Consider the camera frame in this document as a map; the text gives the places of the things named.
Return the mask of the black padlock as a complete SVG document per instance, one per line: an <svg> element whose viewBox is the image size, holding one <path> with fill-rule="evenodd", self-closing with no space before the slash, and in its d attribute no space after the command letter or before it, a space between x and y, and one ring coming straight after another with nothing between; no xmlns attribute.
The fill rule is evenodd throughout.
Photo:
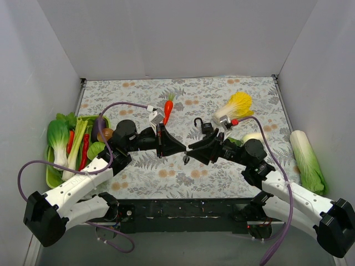
<svg viewBox="0 0 355 266"><path fill-rule="evenodd" d="M194 126L197 127L197 121L200 121L200 125L201 125L201 132L203 135L210 135L211 133L213 133L214 128L212 126L212 123L210 122L203 122L202 118L200 117L196 117L194 119Z"/></svg>

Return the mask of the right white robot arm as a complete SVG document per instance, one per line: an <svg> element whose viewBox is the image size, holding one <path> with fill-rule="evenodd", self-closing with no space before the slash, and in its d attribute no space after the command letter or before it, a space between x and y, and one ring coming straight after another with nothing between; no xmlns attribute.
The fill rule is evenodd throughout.
<svg viewBox="0 0 355 266"><path fill-rule="evenodd" d="M242 146L215 131L210 137L189 145L186 153L206 165L218 158L245 166L242 172L249 185L261 190L251 206L257 220L272 217L286 222L315 238L329 254L343 258L354 245L354 209L345 199L333 201L304 187L286 181L281 172L268 164L263 143L249 139Z"/></svg>

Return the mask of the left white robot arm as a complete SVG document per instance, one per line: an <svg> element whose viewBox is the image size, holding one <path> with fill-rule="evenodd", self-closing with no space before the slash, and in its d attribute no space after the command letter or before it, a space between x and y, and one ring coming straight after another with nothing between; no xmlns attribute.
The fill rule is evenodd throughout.
<svg viewBox="0 0 355 266"><path fill-rule="evenodd" d="M120 121L105 148L83 170L58 187L27 198L24 224L40 241L49 247L64 233L83 222L103 218L111 222L117 218L119 203L107 192L90 200L82 198L101 183L113 178L130 164L130 151L155 150L159 158L186 151L186 146L171 136L164 124L137 132L131 120Z"/></svg>

